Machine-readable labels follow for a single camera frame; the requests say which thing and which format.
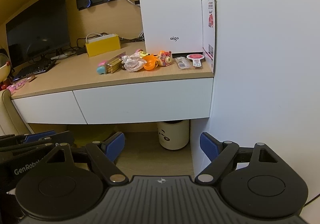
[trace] metal screw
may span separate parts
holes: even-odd
[[[211,182],[213,181],[213,176],[210,174],[201,174],[198,176],[198,180],[201,182]]]
[[[112,182],[123,182],[125,180],[125,176],[123,174],[114,174],[110,176],[110,181]]]

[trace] triangular cutout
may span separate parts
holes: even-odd
[[[56,163],[56,162],[65,162],[65,161],[66,161],[66,158],[64,156],[64,151],[59,150],[48,160],[47,163]]]
[[[265,149],[261,149],[260,150],[260,156],[259,156],[259,161],[260,162],[273,162],[273,163],[276,163],[276,159],[274,159],[270,153],[268,153],[267,150]]]

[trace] yellow box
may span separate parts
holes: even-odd
[[[85,48],[89,57],[97,56],[105,52],[121,49],[120,38],[117,34],[102,36],[89,40],[85,44]]]

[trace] computer monitor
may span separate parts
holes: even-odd
[[[6,24],[13,67],[70,44],[65,0],[39,0]]]

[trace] beige chair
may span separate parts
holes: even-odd
[[[0,91],[0,135],[30,134],[10,99],[9,90]]]

